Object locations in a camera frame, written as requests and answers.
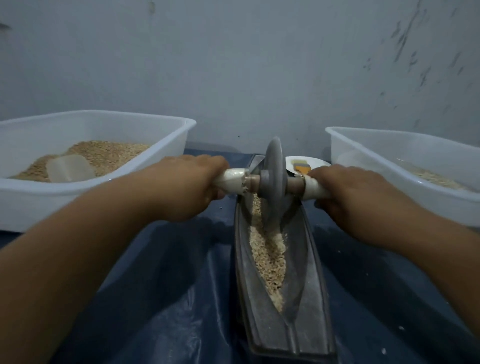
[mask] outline plastic scoop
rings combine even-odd
[[[53,183],[78,182],[95,178],[95,171],[85,157],[78,154],[53,158],[47,162],[48,178]]]

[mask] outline white wall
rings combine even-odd
[[[329,125],[480,145],[479,1],[154,3],[0,0],[0,117],[178,115],[198,121],[194,146],[264,152],[279,135],[324,157]]]

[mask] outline hand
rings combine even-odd
[[[212,181],[227,168],[221,156],[183,155],[165,157],[126,178],[132,193],[146,201],[155,219],[185,221],[225,196]]]
[[[316,168],[309,175],[332,195],[315,205],[365,243],[392,249],[398,234],[414,231],[436,217],[372,171],[333,165]]]

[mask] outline white plate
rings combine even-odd
[[[318,158],[312,158],[312,157],[301,157],[301,156],[291,156],[291,157],[285,157],[285,162],[287,165],[287,170],[295,173],[295,174],[300,174],[296,170],[293,169],[293,164],[292,161],[296,159],[301,159],[307,161],[309,166],[314,170],[315,168],[321,167],[321,166],[330,166],[330,163],[325,162],[324,160],[318,159]]]

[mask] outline white plastic bin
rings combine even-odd
[[[129,112],[82,110],[0,122],[0,230],[20,231],[86,190],[183,153],[192,119]],[[46,183],[8,179],[46,154],[64,153],[89,140],[152,145],[116,171],[82,182]]]
[[[378,172],[430,211],[480,227],[480,193],[438,186],[393,162],[402,159],[480,192],[480,148],[419,133],[342,127],[325,130],[332,137],[333,163]]]

